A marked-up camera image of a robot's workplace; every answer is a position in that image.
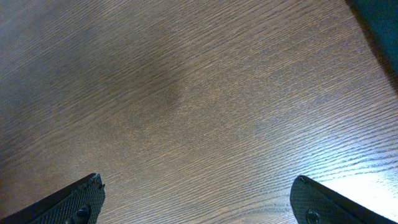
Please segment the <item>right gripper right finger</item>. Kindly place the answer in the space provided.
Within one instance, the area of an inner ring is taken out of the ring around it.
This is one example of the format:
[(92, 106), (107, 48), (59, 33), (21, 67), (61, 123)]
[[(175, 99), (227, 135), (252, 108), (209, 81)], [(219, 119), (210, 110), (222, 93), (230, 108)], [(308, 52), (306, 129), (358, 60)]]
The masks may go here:
[(299, 224), (397, 224), (304, 175), (293, 181), (290, 206)]

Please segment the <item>black trousers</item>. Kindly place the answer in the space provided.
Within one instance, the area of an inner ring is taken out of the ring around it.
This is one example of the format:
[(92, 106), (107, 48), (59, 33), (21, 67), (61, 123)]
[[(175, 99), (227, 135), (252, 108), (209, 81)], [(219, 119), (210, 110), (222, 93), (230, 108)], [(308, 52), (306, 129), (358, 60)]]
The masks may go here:
[(347, 0), (370, 35), (391, 82), (397, 85), (397, 0)]

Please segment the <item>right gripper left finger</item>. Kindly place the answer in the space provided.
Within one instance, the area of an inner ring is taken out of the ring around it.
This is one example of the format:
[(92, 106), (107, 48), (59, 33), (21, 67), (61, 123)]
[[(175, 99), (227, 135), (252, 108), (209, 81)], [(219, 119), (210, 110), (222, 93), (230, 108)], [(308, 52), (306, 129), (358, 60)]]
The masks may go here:
[(1, 219), (1, 223), (96, 223), (104, 201), (101, 176), (92, 173)]

